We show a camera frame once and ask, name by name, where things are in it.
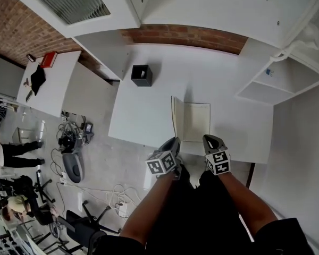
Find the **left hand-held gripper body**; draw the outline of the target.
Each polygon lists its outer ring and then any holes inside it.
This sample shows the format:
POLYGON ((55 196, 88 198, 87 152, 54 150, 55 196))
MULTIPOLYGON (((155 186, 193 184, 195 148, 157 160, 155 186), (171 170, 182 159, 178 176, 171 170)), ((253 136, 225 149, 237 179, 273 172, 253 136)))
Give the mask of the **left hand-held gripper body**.
POLYGON ((151 174, 157 178, 174 173, 174 180, 181 177, 181 160, 172 151, 154 152, 145 160, 151 174))

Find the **white power adapter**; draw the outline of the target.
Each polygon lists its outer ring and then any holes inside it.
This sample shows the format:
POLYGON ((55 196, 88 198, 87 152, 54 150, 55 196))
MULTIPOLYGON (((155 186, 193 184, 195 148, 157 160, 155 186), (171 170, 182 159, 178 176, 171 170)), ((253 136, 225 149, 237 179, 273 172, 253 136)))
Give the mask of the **white power adapter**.
POLYGON ((128 203, 120 202, 117 207, 117 213, 122 218, 128 218, 128 203))

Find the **person's black clothing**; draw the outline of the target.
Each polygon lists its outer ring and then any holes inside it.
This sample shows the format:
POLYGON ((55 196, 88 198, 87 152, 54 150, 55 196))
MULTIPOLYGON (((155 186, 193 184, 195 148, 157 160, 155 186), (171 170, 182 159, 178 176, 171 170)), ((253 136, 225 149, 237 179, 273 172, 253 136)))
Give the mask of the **person's black clothing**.
POLYGON ((146 244, 103 236, 93 255, 314 255, 296 218, 277 219, 252 236, 226 187, 210 171, 199 186, 183 168, 146 244))

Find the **black swivel chair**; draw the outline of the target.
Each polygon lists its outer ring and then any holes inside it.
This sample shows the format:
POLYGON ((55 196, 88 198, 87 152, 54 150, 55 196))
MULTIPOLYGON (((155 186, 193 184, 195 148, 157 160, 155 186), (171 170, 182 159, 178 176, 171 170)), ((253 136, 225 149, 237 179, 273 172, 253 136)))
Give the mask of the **black swivel chair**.
POLYGON ((47 201, 54 203, 56 200, 50 198, 44 190, 48 184, 52 183, 52 180, 49 179, 44 184, 41 184, 40 177, 41 177, 40 169, 36 171, 35 183, 33 183, 32 179, 28 176, 25 176, 25 175, 20 176, 18 179, 15 180, 16 187, 17 187, 16 192, 29 199, 36 199, 37 197, 40 197, 43 203, 46 203, 47 201))

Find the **white side table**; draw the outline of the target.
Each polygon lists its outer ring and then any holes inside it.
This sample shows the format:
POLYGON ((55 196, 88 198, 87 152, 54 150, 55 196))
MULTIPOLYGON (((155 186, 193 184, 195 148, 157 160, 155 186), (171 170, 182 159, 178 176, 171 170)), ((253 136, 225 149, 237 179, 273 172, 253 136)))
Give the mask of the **white side table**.
POLYGON ((90 119, 102 118, 113 107, 117 87, 112 86, 78 62, 81 52, 60 53, 51 68, 44 69, 46 81, 36 95, 31 91, 31 75, 42 58, 29 62, 19 86, 16 102, 55 117, 62 111, 83 115, 90 119))

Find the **person's left forearm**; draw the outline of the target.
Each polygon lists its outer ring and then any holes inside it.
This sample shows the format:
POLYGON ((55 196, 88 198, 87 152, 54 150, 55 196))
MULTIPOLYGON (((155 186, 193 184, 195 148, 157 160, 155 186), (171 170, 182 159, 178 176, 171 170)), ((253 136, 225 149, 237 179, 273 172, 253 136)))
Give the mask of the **person's left forearm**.
POLYGON ((173 179, 173 172, 157 179, 151 190, 128 218, 120 233, 121 237, 136 240, 143 245, 146 244, 169 195, 173 179))

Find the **white cloth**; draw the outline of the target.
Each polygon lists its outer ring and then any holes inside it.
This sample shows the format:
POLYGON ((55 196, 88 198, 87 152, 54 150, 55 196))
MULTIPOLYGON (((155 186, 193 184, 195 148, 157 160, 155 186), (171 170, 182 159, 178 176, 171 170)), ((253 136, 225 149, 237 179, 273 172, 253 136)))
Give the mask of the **white cloth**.
POLYGON ((299 35, 287 47, 279 50, 270 57, 271 62, 280 62, 287 59, 297 49, 319 50, 319 29, 316 25, 309 23, 299 35))

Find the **grey oval shell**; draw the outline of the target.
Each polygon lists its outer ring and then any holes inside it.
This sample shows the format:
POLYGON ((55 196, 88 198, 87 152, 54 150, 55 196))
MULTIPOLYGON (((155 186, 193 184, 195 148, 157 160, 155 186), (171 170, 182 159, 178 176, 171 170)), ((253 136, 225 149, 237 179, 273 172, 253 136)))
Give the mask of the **grey oval shell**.
POLYGON ((81 155, 79 153, 64 153, 62 160, 68 178, 73 183, 80 183, 84 178, 81 155))

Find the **black square pen holder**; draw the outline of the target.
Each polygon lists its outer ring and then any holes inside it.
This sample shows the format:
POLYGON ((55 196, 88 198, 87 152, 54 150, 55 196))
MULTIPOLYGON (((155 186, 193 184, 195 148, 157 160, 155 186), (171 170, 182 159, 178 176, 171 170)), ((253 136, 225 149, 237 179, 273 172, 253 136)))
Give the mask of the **black square pen holder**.
POLYGON ((151 87, 152 86, 153 73, 149 65, 134 65, 131 72, 131 80, 137 87, 151 87), (141 78, 142 71, 146 72, 145 77, 141 78))

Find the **red box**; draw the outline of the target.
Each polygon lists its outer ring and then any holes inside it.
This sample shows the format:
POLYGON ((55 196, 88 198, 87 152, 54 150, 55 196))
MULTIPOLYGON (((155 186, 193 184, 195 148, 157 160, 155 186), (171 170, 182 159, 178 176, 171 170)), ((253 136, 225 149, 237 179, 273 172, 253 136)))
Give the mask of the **red box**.
POLYGON ((43 60, 40 64, 41 68, 51 68, 56 60, 58 53, 50 52, 44 55, 43 60))

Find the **grey panel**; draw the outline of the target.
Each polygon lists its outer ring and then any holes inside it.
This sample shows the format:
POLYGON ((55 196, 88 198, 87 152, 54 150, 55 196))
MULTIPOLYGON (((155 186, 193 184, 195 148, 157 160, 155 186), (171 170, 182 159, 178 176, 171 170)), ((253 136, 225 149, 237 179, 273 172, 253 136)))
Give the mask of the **grey panel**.
POLYGON ((0 58, 0 95, 16 99, 24 69, 0 58))

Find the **pile of black electronics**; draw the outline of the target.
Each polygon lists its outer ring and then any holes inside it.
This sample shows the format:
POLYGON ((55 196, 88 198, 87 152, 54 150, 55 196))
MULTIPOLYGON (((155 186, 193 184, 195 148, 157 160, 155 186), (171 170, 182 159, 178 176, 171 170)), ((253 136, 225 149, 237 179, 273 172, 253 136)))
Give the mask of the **pile of black electronics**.
POLYGON ((57 141, 61 154, 79 152, 82 146, 90 144, 94 133, 93 124, 81 115, 81 124, 71 120, 69 112, 62 111, 62 124, 58 126, 57 141))

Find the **black office chair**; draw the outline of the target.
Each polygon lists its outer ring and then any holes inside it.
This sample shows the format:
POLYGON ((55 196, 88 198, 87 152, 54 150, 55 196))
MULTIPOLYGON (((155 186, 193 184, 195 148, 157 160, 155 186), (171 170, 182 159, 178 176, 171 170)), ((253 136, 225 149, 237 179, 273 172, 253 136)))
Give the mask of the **black office chair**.
POLYGON ((69 250, 61 248, 65 255, 74 255, 76 251, 82 248, 87 248, 87 255, 92 255, 96 249, 98 241, 103 236, 107 236, 107 232, 116 235, 121 232, 120 228, 115 231, 100 224, 100 220, 109 210, 111 210, 110 206, 107 206, 98 217, 95 217, 88 210, 86 206, 87 204, 87 200, 82 203, 82 207, 86 213, 85 217, 80 217, 74 212, 68 210, 66 212, 66 218, 63 218, 61 221, 66 228, 67 235, 78 243, 77 246, 69 250))

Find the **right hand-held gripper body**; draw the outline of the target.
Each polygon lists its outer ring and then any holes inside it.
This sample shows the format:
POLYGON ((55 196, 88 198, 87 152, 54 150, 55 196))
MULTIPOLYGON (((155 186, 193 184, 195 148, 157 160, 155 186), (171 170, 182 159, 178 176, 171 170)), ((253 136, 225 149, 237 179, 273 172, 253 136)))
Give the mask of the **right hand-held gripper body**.
POLYGON ((205 148, 206 170, 213 175, 221 175, 231 170, 231 159, 227 147, 205 148))

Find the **black cloth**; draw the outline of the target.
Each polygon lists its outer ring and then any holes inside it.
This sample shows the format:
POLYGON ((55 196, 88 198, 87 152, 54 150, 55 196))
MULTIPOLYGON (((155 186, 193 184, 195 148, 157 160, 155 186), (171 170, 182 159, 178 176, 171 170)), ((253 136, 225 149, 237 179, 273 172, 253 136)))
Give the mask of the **black cloth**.
POLYGON ((46 81, 45 71, 44 69, 38 65, 36 71, 31 75, 31 90, 33 91, 34 95, 36 96, 40 87, 46 81))

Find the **teal cover notebook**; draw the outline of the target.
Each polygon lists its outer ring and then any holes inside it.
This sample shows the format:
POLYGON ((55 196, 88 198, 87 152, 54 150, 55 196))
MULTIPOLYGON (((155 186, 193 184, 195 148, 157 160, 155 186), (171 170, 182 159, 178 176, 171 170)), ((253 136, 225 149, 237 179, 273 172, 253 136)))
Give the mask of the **teal cover notebook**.
POLYGON ((175 136, 184 142, 202 142, 210 134, 210 104, 184 103, 171 97, 171 113, 175 136))

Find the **white desk with hutch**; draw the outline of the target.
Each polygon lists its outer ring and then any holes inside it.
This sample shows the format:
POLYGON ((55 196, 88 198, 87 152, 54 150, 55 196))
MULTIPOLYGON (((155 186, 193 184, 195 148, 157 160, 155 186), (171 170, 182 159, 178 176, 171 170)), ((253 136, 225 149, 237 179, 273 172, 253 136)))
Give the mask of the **white desk with hutch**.
POLYGON ((102 0, 109 15, 66 24, 51 0, 20 1, 120 79, 110 137, 158 147, 174 136, 171 97, 190 96, 210 104, 210 133, 224 140, 233 160, 261 164, 270 154, 273 106, 237 93, 319 8, 319 0, 102 0), (118 30, 151 22, 212 28, 247 41, 239 55, 183 44, 127 49, 118 30), (151 87, 131 80, 134 65, 149 65, 151 87))

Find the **person's right forearm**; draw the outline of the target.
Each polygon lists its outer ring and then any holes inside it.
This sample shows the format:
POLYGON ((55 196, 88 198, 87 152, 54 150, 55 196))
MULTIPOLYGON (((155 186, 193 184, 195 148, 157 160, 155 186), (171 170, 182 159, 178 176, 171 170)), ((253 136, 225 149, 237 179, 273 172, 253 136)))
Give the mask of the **person's right forearm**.
POLYGON ((219 178, 226 187, 252 236, 255 236, 265 225, 277 221, 277 217, 270 207, 237 180, 232 173, 221 174, 219 178))

